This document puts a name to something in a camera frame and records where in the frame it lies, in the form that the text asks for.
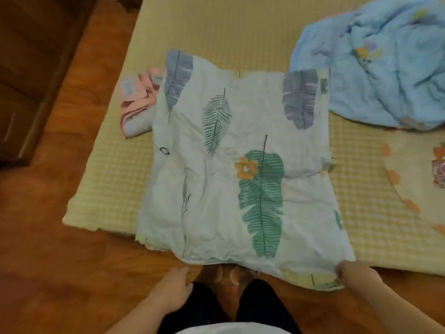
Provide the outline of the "person's right hand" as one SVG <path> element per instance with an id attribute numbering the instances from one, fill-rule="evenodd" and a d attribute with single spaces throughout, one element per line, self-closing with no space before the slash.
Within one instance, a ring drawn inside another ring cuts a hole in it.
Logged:
<path id="1" fill-rule="evenodd" d="M 353 261 L 349 279 L 339 282 L 359 295 L 365 295 L 384 285 L 377 271 L 360 261 Z"/>

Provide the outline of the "person's left hand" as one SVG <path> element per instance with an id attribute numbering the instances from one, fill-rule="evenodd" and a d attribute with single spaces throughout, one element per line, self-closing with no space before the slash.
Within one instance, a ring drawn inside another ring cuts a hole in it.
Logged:
<path id="1" fill-rule="evenodd" d="M 188 298 L 182 298 L 181 290 L 188 281 L 190 268 L 172 268 L 153 287 L 148 298 L 163 302 L 169 309 L 168 314 L 182 308 Z"/>

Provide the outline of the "white leaf print quilt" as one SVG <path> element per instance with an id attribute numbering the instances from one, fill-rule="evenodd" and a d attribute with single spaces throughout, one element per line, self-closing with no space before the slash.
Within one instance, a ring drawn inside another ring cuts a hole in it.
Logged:
<path id="1" fill-rule="evenodd" d="M 136 240 L 319 291 L 355 255 L 329 178 L 330 71 L 223 70 L 170 50 Z"/>

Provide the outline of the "person's right forearm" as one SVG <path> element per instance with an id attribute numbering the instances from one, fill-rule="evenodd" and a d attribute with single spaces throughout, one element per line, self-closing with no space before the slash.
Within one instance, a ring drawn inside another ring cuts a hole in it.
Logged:
<path id="1" fill-rule="evenodd" d="M 351 289 L 368 303 L 388 334 L 445 334 L 445 327 L 400 297 L 380 278 L 356 280 Z"/>

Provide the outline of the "person's left forearm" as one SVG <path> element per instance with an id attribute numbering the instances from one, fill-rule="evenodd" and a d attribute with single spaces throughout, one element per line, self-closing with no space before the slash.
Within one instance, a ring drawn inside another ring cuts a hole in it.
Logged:
<path id="1" fill-rule="evenodd" d="M 147 298 L 104 334 L 156 334 L 168 311 L 163 302 Z"/>

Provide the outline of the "black trousers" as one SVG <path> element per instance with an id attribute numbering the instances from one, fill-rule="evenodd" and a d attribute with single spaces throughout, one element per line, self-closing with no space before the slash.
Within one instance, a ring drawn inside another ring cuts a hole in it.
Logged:
<path id="1" fill-rule="evenodd" d="M 235 321 L 230 321 L 215 293 L 203 283 L 193 283 L 190 297 L 182 308 L 164 317 L 157 334 L 177 334 L 198 328 L 205 334 L 222 330 L 236 334 L 302 334 L 291 313 L 274 289 L 264 280 L 254 279 L 239 299 Z"/>

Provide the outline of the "orange patterned slipper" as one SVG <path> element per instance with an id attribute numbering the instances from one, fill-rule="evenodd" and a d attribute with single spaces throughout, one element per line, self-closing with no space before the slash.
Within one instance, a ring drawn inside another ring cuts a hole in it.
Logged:
<path id="1" fill-rule="evenodd" d="M 237 296 L 240 298 L 248 286 L 259 275 L 258 271 L 242 267 L 239 265 L 233 266 L 229 271 L 229 280 L 234 286 Z"/>
<path id="2" fill-rule="evenodd" d="M 214 292 L 231 286 L 230 274 L 225 264 L 204 265 L 199 275 L 199 281 Z"/>

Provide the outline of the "white shirt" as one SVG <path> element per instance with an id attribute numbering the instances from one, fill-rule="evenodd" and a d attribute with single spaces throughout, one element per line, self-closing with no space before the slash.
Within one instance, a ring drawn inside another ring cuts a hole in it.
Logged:
<path id="1" fill-rule="evenodd" d="M 203 326 L 195 326 L 175 334 L 291 334 L 276 326 L 257 322 L 223 322 Z"/>

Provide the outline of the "cream pillow with orange flowers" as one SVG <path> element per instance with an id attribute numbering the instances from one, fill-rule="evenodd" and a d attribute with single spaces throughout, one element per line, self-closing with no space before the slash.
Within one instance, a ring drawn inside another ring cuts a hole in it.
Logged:
<path id="1" fill-rule="evenodd" d="M 381 155 L 388 179 L 409 211 L 445 236 L 445 127 L 392 129 Z"/>

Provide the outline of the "yellow checked mattress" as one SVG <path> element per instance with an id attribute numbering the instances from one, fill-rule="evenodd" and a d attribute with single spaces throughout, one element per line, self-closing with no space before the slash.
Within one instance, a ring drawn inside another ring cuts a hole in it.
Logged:
<path id="1" fill-rule="evenodd" d="M 284 71 L 303 27 L 371 0 L 143 0 L 120 79 L 164 64 L 170 48 L 223 68 Z M 126 140 L 115 86 L 63 223 L 134 235 L 151 171 L 150 134 Z M 380 128 L 329 116 L 330 171 L 355 255 L 382 268 L 445 276 L 445 235 L 398 197 L 384 169 Z"/>

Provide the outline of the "pink and blue folded cloth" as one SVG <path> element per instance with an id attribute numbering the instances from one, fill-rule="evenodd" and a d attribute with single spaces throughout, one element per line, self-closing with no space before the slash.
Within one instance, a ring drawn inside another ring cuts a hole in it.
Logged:
<path id="1" fill-rule="evenodd" d="M 152 131 L 164 69 L 150 68 L 120 83 L 120 126 L 126 139 Z"/>

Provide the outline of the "light blue floral quilt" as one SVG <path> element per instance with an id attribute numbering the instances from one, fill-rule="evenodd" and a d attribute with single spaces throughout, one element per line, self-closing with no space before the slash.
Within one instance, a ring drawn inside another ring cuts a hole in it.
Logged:
<path id="1" fill-rule="evenodd" d="M 374 0 L 304 28 L 289 71 L 330 70 L 330 111 L 385 127 L 445 124 L 445 1 Z"/>

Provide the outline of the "brown wooden cabinet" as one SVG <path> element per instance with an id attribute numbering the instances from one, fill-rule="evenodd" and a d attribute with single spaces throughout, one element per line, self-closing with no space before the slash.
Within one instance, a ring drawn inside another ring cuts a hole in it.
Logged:
<path id="1" fill-rule="evenodd" d="M 97 0 L 0 0 L 0 166 L 29 165 Z"/>

